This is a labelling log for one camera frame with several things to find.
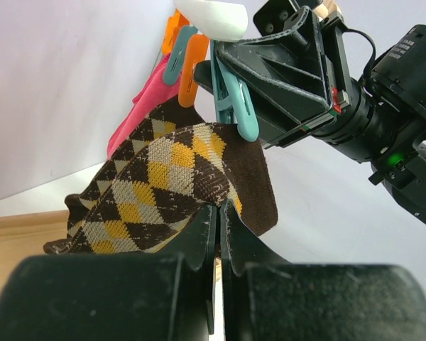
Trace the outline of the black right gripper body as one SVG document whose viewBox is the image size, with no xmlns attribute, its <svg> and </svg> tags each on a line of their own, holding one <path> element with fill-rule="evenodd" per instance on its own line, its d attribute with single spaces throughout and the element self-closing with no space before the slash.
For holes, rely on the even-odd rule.
<svg viewBox="0 0 426 341">
<path fill-rule="evenodd" d="M 364 91 L 349 74 L 335 1 L 267 1 L 253 22 L 263 36 L 260 60 L 268 74 L 288 85 L 255 86 L 267 147 L 284 148 L 312 136 L 334 148 L 363 148 L 369 125 Z"/>
</svg>

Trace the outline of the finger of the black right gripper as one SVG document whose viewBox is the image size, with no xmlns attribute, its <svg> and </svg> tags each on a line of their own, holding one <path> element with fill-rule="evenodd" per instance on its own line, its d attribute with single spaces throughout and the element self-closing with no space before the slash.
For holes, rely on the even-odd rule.
<svg viewBox="0 0 426 341">
<path fill-rule="evenodd" d="M 263 7 L 261 37 L 215 41 L 195 82 L 214 96 L 217 121 L 247 141 L 294 142 L 332 123 L 322 25 L 310 7 Z"/>
</svg>

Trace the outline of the brown yellow argyle sock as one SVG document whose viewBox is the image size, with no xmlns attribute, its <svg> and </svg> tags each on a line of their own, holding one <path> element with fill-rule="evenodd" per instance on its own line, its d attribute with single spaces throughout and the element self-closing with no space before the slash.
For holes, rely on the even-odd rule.
<svg viewBox="0 0 426 341">
<path fill-rule="evenodd" d="M 145 117 L 113 152 L 111 158 L 104 163 L 102 170 L 112 173 L 112 177 L 114 177 L 144 146 L 153 140 L 177 129 L 199 123 L 204 123 L 204 119 L 194 107 L 181 107 L 178 98 L 172 97 L 158 105 Z"/>
<path fill-rule="evenodd" d="M 201 123 L 143 147 L 67 239 L 48 254 L 155 253 L 205 205 L 231 203 L 241 221 L 262 235 L 278 221 L 263 149 L 231 124 Z"/>
</svg>

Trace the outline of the white plastic clip hanger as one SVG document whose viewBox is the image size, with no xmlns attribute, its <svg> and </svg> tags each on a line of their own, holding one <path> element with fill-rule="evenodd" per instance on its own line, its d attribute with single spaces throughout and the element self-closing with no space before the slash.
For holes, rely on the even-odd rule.
<svg viewBox="0 0 426 341">
<path fill-rule="evenodd" d="M 223 1 L 174 0 L 189 22 L 211 40 L 237 42 L 247 31 L 249 18 L 243 4 Z"/>
</svg>

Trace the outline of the magenta pink cloth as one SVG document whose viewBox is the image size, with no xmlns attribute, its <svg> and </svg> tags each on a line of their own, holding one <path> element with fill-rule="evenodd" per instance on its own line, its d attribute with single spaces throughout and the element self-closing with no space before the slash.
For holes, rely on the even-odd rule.
<svg viewBox="0 0 426 341">
<path fill-rule="evenodd" d="M 142 90 L 133 98 L 131 111 L 109 139 L 106 148 L 107 158 L 111 158 L 119 145 L 153 109 L 178 94 L 180 79 L 177 79 L 174 85 L 166 85 L 163 81 L 163 74 L 170 57 L 171 54 L 168 53 L 161 59 Z"/>
</svg>

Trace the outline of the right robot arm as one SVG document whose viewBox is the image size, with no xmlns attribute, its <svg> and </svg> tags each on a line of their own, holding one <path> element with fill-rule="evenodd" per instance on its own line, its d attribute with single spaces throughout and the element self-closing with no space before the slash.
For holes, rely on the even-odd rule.
<svg viewBox="0 0 426 341">
<path fill-rule="evenodd" d="M 246 88 L 265 148 L 308 136 L 358 163 L 370 181 L 426 224 L 426 25 L 413 26 L 381 55 L 372 53 L 359 79 L 349 73 L 335 11 L 317 16 L 319 1 L 268 1 L 253 22 L 260 37 L 216 43 L 195 81 L 226 97 L 220 70 Z"/>
</svg>

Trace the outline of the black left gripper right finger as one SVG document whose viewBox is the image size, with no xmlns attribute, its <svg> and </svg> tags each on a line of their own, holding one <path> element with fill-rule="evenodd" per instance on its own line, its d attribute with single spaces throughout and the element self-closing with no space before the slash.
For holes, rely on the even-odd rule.
<svg viewBox="0 0 426 341">
<path fill-rule="evenodd" d="M 426 297 L 391 264 L 293 264 L 219 211 L 227 340 L 426 340 Z"/>
</svg>

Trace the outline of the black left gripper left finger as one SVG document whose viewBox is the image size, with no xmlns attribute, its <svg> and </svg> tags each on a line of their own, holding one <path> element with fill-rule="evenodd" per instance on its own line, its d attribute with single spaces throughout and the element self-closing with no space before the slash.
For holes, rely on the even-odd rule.
<svg viewBox="0 0 426 341">
<path fill-rule="evenodd" d="M 0 340 L 207 340 L 217 211 L 155 254 L 32 256 L 0 294 Z"/>
</svg>

